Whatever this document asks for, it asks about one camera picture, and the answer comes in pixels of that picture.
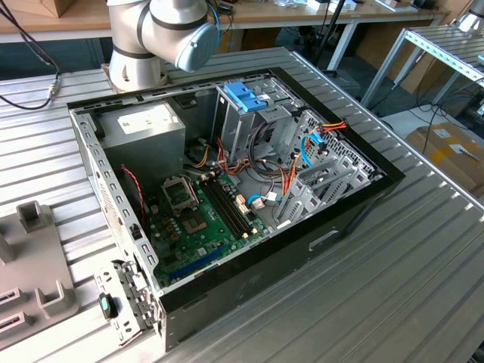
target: green motherboard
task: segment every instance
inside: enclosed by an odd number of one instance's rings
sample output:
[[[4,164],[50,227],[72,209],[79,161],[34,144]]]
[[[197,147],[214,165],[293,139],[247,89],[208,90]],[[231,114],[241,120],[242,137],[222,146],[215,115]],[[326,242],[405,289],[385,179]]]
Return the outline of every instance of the green motherboard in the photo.
[[[228,175],[188,184],[197,197],[197,207],[175,214],[163,192],[148,201],[147,228],[160,261],[154,275],[162,287],[261,240],[268,233],[252,212],[244,215],[237,209],[236,199],[241,195]],[[181,186],[171,189],[170,193],[175,194],[170,195],[172,203],[174,199],[176,203],[186,199]]]

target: ram slot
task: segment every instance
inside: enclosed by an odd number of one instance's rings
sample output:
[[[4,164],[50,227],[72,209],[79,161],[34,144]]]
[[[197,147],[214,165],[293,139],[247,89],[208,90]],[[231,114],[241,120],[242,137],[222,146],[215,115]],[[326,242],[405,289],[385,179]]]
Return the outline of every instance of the ram slot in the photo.
[[[217,181],[203,183],[202,190],[234,237],[240,239],[244,233],[250,233],[251,228],[249,223],[240,214],[230,197],[224,192],[222,186]]]

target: gray robot arm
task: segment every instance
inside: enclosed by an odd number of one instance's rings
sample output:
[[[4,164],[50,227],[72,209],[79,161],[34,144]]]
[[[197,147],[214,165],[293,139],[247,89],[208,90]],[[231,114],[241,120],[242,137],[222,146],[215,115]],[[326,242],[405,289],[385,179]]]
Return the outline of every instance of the gray robot arm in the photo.
[[[107,0],[113,33],[111,82],[134,91],[162,85],[160,59],[187,72],[215,52],[218,30],[205,0]]]
[[[481,36],[484,29],[484,0],[476,0],[459,20],[459,29],[472,36]]]

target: latch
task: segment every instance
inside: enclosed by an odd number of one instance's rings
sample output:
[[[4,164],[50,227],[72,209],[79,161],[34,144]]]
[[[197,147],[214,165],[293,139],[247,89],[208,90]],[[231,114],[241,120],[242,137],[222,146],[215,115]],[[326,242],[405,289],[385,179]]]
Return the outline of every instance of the latch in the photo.
[[[158,327],[161,309],[133,261],[112,261],[95,274],[98,302],[106,320],[125,346],[144,330]]]

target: slotted aluminum surface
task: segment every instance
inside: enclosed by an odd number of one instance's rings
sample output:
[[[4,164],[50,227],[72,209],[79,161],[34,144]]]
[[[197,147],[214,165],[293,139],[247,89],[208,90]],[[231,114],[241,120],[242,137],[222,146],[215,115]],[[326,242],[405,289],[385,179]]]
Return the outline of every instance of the slotted aluminum surface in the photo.
[[[96,303],[93,273],[119,258],[85,177],[64,104],[111,93],[93,70],[64,76],[49,110],[0,104],[0,213],[25,200],[51,205],[81,310],[0,352],[0,361],[413,362],[466,361],[484,337],[482,207],[297,54],[221,54],[176,82],[283,67],[407,177],[358,230],[162,357],[153,332],[119,350]],[[40,100],[49,77],[4,82],[0,94]]]
[[[484,85],[484,66],[477,56],[484,54],[484,33],[471,36],[456,26],[422,26],[405,31],[405,38],[463,76]]]

